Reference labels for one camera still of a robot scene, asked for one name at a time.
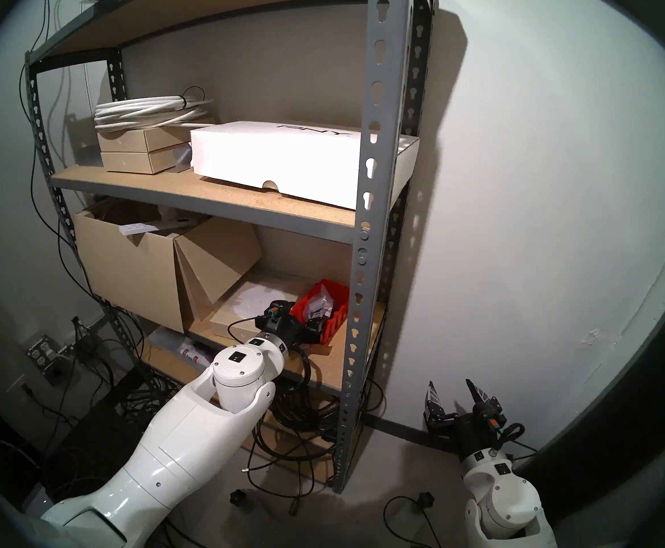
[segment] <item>stacked boxes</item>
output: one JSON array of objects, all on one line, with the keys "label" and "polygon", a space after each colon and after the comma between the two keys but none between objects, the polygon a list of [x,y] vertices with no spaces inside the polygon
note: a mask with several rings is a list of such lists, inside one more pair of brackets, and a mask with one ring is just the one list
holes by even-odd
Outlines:
[{"label": "stacked boxes", "polygon": [[105,169],[155,175],[175,169],[173,152],[190,142],[191,130],[189,127],[155,127],[98,133],[97,136]]}]

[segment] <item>black knob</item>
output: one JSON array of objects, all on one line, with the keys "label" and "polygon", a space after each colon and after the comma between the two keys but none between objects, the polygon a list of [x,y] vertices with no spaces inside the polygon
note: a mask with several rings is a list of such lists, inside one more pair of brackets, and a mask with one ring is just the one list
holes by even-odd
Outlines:
[{"label": "black knob", "polygon": [[241,506],[246,501],[246,493],[241,489],[236,489],[231,493],[230,501],[233,506]]},{"label": "black knob", "polygon": [[421,510],[431,509],[431,507],[434,505],[434,495],[428,491],[419,493],[419,498],[416,500],[416,504]]}]

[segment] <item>black square label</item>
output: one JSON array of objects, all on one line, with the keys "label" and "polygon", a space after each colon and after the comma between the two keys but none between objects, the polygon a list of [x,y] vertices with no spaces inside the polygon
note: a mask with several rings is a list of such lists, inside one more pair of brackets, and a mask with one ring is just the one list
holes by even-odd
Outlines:
[{"label": "black square label", "polygon": [[246,354],[243,353],[242,351],[234,351],[229,357],[229,359],[232,361],[236,361],[236,363],[239,363],[244,357],[246,357]]}]

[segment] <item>baseboard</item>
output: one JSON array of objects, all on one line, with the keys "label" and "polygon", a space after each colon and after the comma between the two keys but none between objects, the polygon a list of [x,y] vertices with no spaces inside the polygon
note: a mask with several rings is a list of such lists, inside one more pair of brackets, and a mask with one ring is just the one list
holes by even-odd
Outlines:
[{"label": "baseboard", "polygon": [[441,436],[434,436],[433,434],[429,434],[418,428],[405,426],[404,424],[382,419],[380,416],[373,416],[372,414],[364,414],[362,417],[362,423],[369,428],[380,430],[381,432],[385,432],[386,434],[401,438],[402,440],[406,440],[413,444],[420,444],[427,448],[438,449],[452,454],[455,453],[454,444],[452,444],[450,440]]}]

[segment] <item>plastic container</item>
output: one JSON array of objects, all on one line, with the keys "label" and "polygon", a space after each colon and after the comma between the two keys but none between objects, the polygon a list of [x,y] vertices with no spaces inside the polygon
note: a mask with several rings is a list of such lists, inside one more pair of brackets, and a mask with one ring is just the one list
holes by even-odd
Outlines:
[{"label": "plastic container", "polygon": [[310,298],[320,293],[320,287],[322,285],[325,285],[325,289],[330,293],[330,296],[333,297],[332,299],[335,301],[335,305],[338,306],[338,309],[332,315],[332,318],[327,321],[325,331],[320,334],[320,343],[327,343],[348,317],[348,297],[350,296],[350,289],[348,287],[333,283],[332,281],[327,280],[327,278],[324,278],[312,287],[312,289],[310,289],[310,291],[297,304],[292,306],[289,313],[291,313],[297,320],[304,323],[302,320],[302,312],[305,310],[305,306]]}]

